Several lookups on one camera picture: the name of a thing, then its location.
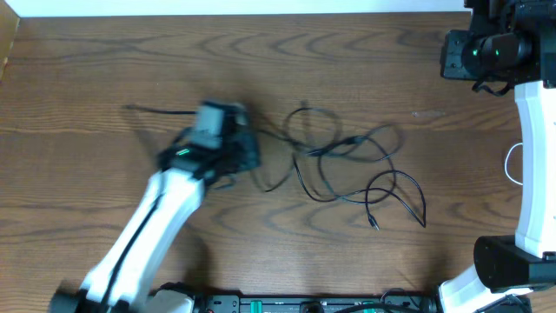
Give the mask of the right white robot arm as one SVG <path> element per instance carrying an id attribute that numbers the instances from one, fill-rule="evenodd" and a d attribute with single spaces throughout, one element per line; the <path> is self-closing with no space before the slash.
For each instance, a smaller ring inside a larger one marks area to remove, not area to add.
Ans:
<path id="1" fill-rule="evenodd" d="M 481 236 L 473 265 L 438 288 L 440 312 L 526 312 L 524 296 L 555 285 L 555 2 L 466 0 L 468 30 L 450 30 L 440 56 L 446 79 L 495 96 L 513 91 L 522 135 L 522 198 L 512 235 Z"/>

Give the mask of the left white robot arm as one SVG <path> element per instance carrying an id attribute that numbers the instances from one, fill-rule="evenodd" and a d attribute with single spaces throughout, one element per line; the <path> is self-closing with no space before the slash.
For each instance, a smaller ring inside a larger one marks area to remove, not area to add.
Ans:
<path id="1" fill-rule="evenodd" d="M 200 310 L 184 291 L 153 291 L 164 257 L 208 188 L 225 176 L 250 171 L 260 152 L 247 108 L 240 103 L 204 101 L 193 126 L 183 130 L 157 157 L 134 215 L 112 248 L 70 294 L 57 290 L 50 312 L 185 312 Z"/>

